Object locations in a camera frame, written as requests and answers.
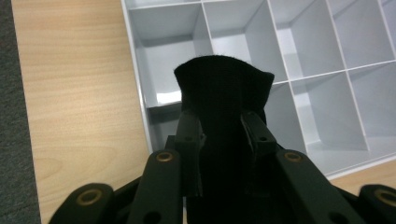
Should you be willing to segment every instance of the box compartment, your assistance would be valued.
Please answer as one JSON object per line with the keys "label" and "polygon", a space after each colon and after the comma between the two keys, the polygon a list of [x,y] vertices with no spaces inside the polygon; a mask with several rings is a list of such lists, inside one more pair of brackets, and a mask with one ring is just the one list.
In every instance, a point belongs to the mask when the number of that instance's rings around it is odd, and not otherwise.
{"label": "box compartment", "polygon": [[290,79],[344,69],[326,1],[272,0],[271,7]]}
{"label": "box compartment", "polygon": [[394,60],[378,1],[329,0],[329,4],[347,68]]}
{"label": "box compartment", "polygon": [[308,153],[367,150],[344,72],[293,81],[291,86]]}
{"label": "box compartment", "polygon": [[289,83],[272,87],[265,115],[268,129],[282,147],[307,153]]}
{"label": "box compartment", "polygon": [[287,80],[266,1],[204,3],[215,54],[232,56]]}
{"label": "box compartment", "polygon": [[390,150],[396,144],[396,63],[349,72],[361,121],[371,151]]}
{"label": "box compartment", "polygon": [[213,54],[202,5],[132,9],[130,15],[146,107],[180,102],[175,68]]}

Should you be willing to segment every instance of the white organizer tray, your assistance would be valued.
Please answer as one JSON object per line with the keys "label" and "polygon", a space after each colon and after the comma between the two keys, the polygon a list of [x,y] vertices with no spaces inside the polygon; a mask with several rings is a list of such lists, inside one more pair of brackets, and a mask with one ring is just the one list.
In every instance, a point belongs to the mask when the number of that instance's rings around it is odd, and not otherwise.
{"label": "white organizer tray", "polygon": [[180,64],[228,55],[276,75],[280,145],[327,177],[396,158],[396,0],[121,0],[150,151],[175,134]]}

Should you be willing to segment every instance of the wooden table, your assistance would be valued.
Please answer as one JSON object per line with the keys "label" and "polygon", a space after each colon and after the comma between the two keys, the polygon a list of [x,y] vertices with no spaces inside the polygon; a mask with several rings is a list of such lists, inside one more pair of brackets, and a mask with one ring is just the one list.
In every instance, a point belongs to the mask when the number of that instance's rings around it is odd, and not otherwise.
{"label": "wooden table", "polygon": [[[41,220],[48,223],[72,190],[91,182],[116,189],[141,175],[149,153],[120,0],[12,6]],[[355,193],[370,180],[396,188],[395,167],[333,183]]]}

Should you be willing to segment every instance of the brass insert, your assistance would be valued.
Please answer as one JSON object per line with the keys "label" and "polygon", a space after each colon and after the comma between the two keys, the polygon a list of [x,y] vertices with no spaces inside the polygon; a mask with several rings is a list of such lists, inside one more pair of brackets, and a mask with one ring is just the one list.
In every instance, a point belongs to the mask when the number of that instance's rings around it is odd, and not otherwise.
{"label": "brass insert", "polygon": [[376,189],[374,191],[374,195],[379,201],[381,201],[387,205],[390,205],[392,207],[396,207],[396,194],[395,193],[393,193],[389,190],[385,190],[385,189]]}
{"label": "brass insert", "polygon": [[87,189],[77,197],[77,204],[81,206],[96,203],[102,197],[103,192],[99,189]]}
{"label": "brass insert", "polygon": [[162,152],[157,155],[157,161],[171,161],[173,159],[173,154],[170,152]]}
{"label": "brass insert", "polygon": [[303,157],[301,157],[299,154],[294,153],[294,152],[287,152],[287,153],[285,153],[285,158],[286,158],[288,161],[295,161],[295,162],[297,162],[297,161],[302,161],[302,160],[303,160]]}

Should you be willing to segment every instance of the screw hole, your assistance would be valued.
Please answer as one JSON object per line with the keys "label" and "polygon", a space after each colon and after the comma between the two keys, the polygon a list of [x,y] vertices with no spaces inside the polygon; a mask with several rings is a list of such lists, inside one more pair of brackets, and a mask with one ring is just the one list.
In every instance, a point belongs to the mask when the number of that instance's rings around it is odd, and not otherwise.
{"label": "screw hole", "polygon": [[88,189],[82,192],[77,197],[77,204],[81,206],[91,205],[96,203],[102,197],[102,191],[99,189]]}
{"label": "screw hole", "polygon": [[157,224],[161,221],[161,214],[158,212],[149,212],[143,218],[145,224]]}
{"label": "screw hole", "polygon": [[396,194],[385,189],[376,189],[375,192],[375,197],[381,201],[382,203],[385,203],[389,206],[396,207]]}
{"label": "screw hole", "polygon": [[294,162],[298,162],[298,161],[301,161],[303,159],[299,154],[297,154],[295,152],[287,152],[287,153],[285,153],[285,158],[288,161],[294,161]]}
{"label": "screw hole", "polygon": [[157,155],[157,161],[171,161],[173,159],[173,155],[170,152],[162,152]]}
{"label": "screw hole", "polygon": [[349,223],[349,221],[347,220],[347,218],[344,215],[337,213],[337,212],[330,212],[329,218],[335,224],[348,224]]}

